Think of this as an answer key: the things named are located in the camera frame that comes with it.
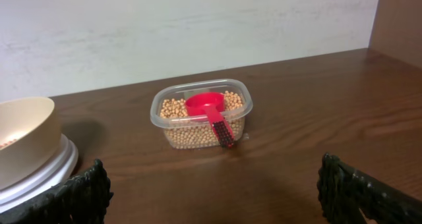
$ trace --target plastic container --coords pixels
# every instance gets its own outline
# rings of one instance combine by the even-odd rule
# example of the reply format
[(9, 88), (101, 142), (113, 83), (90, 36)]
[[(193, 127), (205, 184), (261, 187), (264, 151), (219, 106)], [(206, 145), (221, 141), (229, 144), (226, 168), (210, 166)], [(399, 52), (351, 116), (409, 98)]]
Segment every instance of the plastic container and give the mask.
[(246, 86), (232, 79), (209, 80), (178, 86), (168, 87), (155, 96), (151, 106), (151, 121), (163, 128), (170, 145), (177, 149), (195, 149), (219, 146), (216, 136), (212, 132), (206, 115), (165, 117), (162, 113), (169, 109), (165, 107), (168, 100), (173, 105), (181, 105), (179, 114), (183, 114), (183, 102), (191, 96), (204, 92), (219, 92), (225, 94), (226, 111), (222, 112), (229, 123), (235, 140), (242, 137), (245, 116), (251, 112), (253, 103)]

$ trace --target white wall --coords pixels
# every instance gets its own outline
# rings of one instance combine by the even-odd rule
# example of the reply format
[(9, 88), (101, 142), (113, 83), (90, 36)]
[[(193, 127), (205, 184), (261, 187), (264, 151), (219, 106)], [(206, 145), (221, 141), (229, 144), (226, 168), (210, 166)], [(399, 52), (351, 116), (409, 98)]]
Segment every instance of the white wall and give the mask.
[(378, 0), (0, 0), (0, 101), (367, 47)]

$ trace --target wooden table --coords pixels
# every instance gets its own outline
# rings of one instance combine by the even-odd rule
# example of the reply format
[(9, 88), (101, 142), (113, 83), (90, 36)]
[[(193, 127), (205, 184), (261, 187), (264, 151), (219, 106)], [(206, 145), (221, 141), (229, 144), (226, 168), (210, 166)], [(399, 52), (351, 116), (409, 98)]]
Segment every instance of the wooden table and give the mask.
[[(157, 92), (233, 78), (254, 108), (238, 148), (175, 150), (150, 122)], [(422, 70), (360, 49), (54, 98), (63, 133), (98, 157), (115, 196), (106, 223), (326, 223), (325, 152), (422, 199)]]

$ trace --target stack of plates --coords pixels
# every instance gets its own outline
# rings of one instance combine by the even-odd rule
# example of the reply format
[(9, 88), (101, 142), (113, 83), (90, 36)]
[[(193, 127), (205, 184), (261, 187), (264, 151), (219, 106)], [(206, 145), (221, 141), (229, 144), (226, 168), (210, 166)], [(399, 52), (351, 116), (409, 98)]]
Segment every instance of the stack of plates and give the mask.
[(78, 160), (76, 146), (61, 135), (60, 147), (39, 169), (0, 190), (0, 213), (7, 211), (70, 177)]

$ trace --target red scoop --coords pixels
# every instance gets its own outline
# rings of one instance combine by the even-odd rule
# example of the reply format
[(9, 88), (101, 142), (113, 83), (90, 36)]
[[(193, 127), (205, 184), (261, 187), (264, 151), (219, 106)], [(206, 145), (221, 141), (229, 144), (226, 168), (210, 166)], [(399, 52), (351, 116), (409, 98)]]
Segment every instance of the red scoop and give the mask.
[(217, 92), (206, 92), (192, 96), (186, 101), (189, 116), (206, 115), (223, 147), (232, 147), (234, 143), (233, 131), (220, 112), (224, 111), (224, 95)]

